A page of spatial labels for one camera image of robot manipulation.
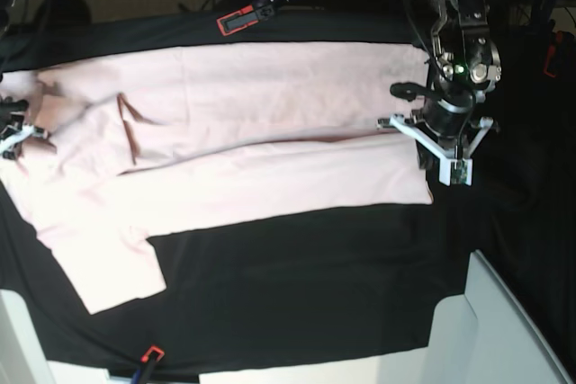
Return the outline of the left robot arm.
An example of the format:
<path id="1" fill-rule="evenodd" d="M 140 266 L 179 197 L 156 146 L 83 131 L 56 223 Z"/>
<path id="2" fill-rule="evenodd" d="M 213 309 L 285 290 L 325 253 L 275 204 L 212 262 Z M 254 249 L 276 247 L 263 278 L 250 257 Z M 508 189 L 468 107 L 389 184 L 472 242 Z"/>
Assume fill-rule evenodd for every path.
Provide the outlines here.
<path id="1" fill-rule="evenodd" d="M 502 76 L 500 54 L 491 40 L 486 0 L 428 0 L 437 19 L 425 37 L 417 22 L 412 0 L 402 0 L 408 23 L 428 55 L 428 81 L 395 83 L 392 96 L 406 102 L 422 99 L 409 117 L 394 114 L 380 123 L 413 138 L 427 157 L 438 162 L 445 185 L 472 182 L 473 153 L 494 128 L 490 117 L 473 119 L 478 104 L 495 89 Z"/>

